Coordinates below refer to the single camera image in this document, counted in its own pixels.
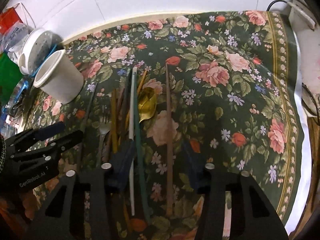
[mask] screw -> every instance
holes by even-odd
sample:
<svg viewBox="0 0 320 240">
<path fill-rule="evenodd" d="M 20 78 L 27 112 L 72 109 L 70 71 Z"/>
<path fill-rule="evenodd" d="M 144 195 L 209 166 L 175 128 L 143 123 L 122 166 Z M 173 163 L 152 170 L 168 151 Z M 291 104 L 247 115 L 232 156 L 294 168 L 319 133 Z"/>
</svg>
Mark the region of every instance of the screw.
<svg viewBox="0 0 320 240">
<path fill-rule="evenodd" d="M 110 169 L 111 168 L 111 163 L 103 163 L 101 165 L 101 168 L 103 168 L 104 170 Z"/>
<path fill-rule="evenodd" d="M 206 163 L 205 167 L 206 167 L 208 170 L 212 170 L 212 169 L 214 169 L 214 164 L 213 164 L 213 163 Z"/>
<path fill-rule="evenodd" d="M 244 176 L 244 177 L 249 177 L 250 176 L 250 173 L 246 170 L 243 170 L 241 171 L 241 175 Z"/>
<path fill-rule="evenodd" d="M 74 176 L 76 174 L 76 172 L 74 171 L 74 170 L 70 170 L 70 171 L 67 171 L 66 172 L 66 176 L 67 177 L 72 177 L 72 176 Z"/>
</svg>

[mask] floral tablecloth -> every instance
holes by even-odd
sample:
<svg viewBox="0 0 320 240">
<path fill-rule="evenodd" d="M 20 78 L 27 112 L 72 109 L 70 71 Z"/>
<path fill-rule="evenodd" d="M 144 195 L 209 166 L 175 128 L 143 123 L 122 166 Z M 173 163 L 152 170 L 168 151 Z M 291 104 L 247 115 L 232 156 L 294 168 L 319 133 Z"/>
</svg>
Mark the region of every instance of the floral tablecloth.
<svg viewBox="0 0 320 240">
<path fill-rule="evenodd" d="M 304 137 L 293 98 L 296 45 L 286 16 L 259 11 L 212 12 L 122 25 L 81 37 L 68 44 L 66 50 L 85 78 L 84 88 L 67 105 L 40 92 L 26 128 L 64 121 L 66 132 L 78 129 L 94 82 L 98 82 L 84 138 L 83 170 L 95 167 L 101 106 L 110 109 L 111 91 L 124 86 L 128 68 L 137 66 L 139 75 L 147 69 L 143 87 L 153 87 L 157 93 L 155 116 L 141 124 L 152 224 L 146 223 L 142 208 L 136 208 L 137 214 L 131 216 L 128 191 L 113 195 L 113 226 L 120 238 L 194 238 L 204 198 L 191 188 L 185 173 L 183 137 L 217 169 L 249 171 L 286 223 L 300 179 Z M 172 217 L 165 216 L 165 62 L 169 65 L 172 101 Z M 36 147 L 43 147 L 48 141 Z M 76 169 L 76 155 L 77 147 L 65 152 L 59 161 L 60 175 L 34 189 L 38 206 L 60 176 Z M 138 174 L 135 184 L 139 206 Z M 230 207 L 227 194 L 225 237 L 229 235 Z M 89 193 L 85 208 L 88 219 Z M 88 222 L 84 226 L 89 239 Z"/>
</svg>

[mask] silver fork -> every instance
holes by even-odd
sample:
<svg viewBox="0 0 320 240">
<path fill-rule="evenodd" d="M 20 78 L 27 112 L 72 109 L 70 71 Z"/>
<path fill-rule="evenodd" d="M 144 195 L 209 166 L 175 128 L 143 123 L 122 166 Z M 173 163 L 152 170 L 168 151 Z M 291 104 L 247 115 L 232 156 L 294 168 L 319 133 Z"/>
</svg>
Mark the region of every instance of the silver fork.
<svg viewBox="0 0 320 240">
<path fill-rule="evenodd" d="M 99 139 L 99 149 L 98 149 L 97 164 L 96 164 L 97 167 L 101 165 L 103 142 L 106 137 L 106 134 L 110 131 L 110 123 L 107 119 L 107 113 L 104 114 L 104 110 L 105 110 L 105 106 L 102 106 L 102 116 L 100 117 L 100 124 L 99 124 L 100 139 Z"/>
</svg>

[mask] spoon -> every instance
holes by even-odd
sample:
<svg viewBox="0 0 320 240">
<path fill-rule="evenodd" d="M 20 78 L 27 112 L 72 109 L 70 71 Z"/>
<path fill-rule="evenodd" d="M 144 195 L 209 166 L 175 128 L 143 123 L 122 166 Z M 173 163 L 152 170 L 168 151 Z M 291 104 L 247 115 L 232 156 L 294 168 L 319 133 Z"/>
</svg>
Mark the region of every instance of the spoon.
<svg viewBox="0 0 320 240">
<path fill-rule="evenodd" d="M 155 90 L 151 87 L 144 88 L 138 98 L 138 110 L 141 123 L 154 116 L 157 106 L 157 97 Z"/>
</svg>

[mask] white chopstick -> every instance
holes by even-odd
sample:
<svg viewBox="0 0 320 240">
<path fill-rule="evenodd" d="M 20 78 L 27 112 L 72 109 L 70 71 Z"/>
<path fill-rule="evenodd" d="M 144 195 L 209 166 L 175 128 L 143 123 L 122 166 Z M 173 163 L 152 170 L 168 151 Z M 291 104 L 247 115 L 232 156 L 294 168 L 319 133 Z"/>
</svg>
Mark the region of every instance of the white chopstick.
<svg viewBox="0 0 320 240">
<path fill-rule="evenodd" d="M 134 139 L 134 90 L 136 89 L 136 75 L 137 67 L 134 67 L 132 70 L 132 79 L 131 79 L 131 92 L 130 92 L 130 110 L 129 110 L 129 139 Z M 129 172 L 129 186 L 130 186 L 130 202 L 131 202 L 131 215 L 134 216 L 134 185 L 133 185 L 133 159 Z"/>
</svg>

